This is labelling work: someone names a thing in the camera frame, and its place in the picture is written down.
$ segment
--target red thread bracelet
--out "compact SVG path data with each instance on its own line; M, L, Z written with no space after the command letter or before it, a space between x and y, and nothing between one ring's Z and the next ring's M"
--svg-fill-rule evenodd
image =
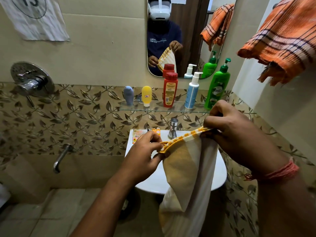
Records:
M284 167L282 167L281 169L274 171L270 174L267 175L260 175L260 174L245 174L245 181L250 181L250 180L254 180L256 179L257 181L260 182L267 182L267 183L271 183L271 182L279 182L281 180L284 179L290 179L293 176L296 175L296 173L298 172L299 167L294 164L293 160L290 159L289 163L287 165L285 165Z

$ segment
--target hand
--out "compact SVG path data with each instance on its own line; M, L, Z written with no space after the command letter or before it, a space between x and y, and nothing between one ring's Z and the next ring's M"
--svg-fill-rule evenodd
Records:
M150 67L156 67L158 63L159 63L158 58L155 57L154 55L148 57L148 65Z
M260 174L269 174L288 163L287 157L244 114L219 100L204 120L205 134L237 163Z
M153 131L140 136L124 158L117 174L127 179L132 186L147 179L165 157L164 154L158 153L151 158L154 150L163 148L160 142L162 142L160 136Z
M179 43L178 41L172 41L169 44L169 49L173 51L173 53L176 53L178 51L181 51L183 49L183 45Z

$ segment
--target plaid towel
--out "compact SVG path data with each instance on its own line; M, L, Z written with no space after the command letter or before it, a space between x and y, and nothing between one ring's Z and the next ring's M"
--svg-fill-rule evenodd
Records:
M208 44L210 51L212 50L212 43L220 46L224 44L234 6L234 4L225 4L217 8L211 22L201 32L201 37Z
M315 60L315 20L316 0L282 0L237 55L267 65L260 82L288 83Z
M165 49L165 51L158 60L158 68L161 72L163 72L165 64L174 64L174 72L177 72L176 58L172 50L169 49L169 47Z
M215 170L217 143L200 138L200 127L169 142L160 153L170 188L159 207L165 237L198 237L205 219Z

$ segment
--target green pump bottle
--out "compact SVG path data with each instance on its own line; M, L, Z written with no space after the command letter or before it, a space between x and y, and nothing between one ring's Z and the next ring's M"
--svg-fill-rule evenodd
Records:
M213 57L210 58L210 61L208 63L205 63L203 67L203 75L201 76L201 79L210 77L214 73L217 67L216 57L215 57L216 51L212 51L212 52L213 52Z
M229 78L230 78L230 73L227 72L228 70L228 66L227 66L227 62L231 62L230 58L226 58L225 60L225 64L221 66L219 71L216 71L210 88L209 88L209 92L205 101L205 109L211 109L215 103L221 99L227 84L229 82Z

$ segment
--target mirror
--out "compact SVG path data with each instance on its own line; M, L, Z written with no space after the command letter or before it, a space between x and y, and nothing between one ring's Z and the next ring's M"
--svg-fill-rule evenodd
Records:
M201 32L211 22L215 10L224 4L231 4L229 15L233 14L236 0L147 0L147 65L152 75L162 77L164 64L174 64L179 78L187 73L189 64L194 64L195 71L203 71L205 63L216 51L216 64L223 48L226 32L221 41L214 44L221 33L219 25L215 35L209 38L209 45L202 40Z

